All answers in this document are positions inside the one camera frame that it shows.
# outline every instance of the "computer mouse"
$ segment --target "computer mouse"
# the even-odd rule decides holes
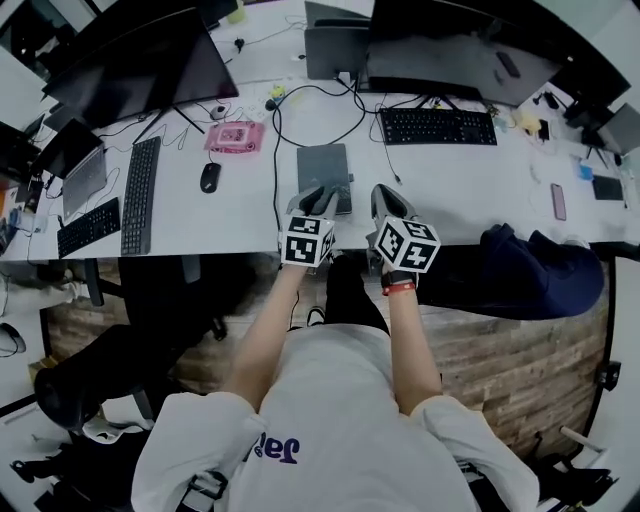
[[[220,177],[220,164],[211,163],[204,166],[202,176],[200,176],[200,190],[205,194],[211,194],[218,188],[218,178]]]
[[[228,105],[218,105],[209,112],[209,117],[212,121],[224,121],[228,110]]]

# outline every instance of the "laptop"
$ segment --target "laptop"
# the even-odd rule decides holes
[[[62,205],[66,221],[107,184],[104,143],[82,123],[72,119],[33,163],[33,174],[42,171],[49,171],[63,180]]]

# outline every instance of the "black and white marker cube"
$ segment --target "black and white marker cube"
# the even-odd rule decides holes
[[[317,217],[284,217],[280,261],[318,267],[335,243],[332,220]]]
[[[440,239],[428,224],[386,217],[374,247],[394,270],[424,273],[440,249]]]

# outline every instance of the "smartphone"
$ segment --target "smartphone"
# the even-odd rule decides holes
[[[567,210],[564,205],[564,193],[562,187],[556,183],[551,184],[551,199],[553,200],[553,211],[558,220],[567,220]]]
[[[549,123],[547,123],[544,119],[540,119],[540,131],[538,132],[538,137],[540,137],[541,141],[549,140]]]

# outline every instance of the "white t-shirt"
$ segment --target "white t-shirt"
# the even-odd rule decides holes
[[[317,326],[288,335],[259,415],[231,393],[170,396],[138,461],[132,501],[137,512],[174,512],[192,477],[216,469],[230,480],[216,510],[476,511],[462,461],[510,510],[535,510],[535,475],[481,414],[451,397],[399,413],[384,332]]]

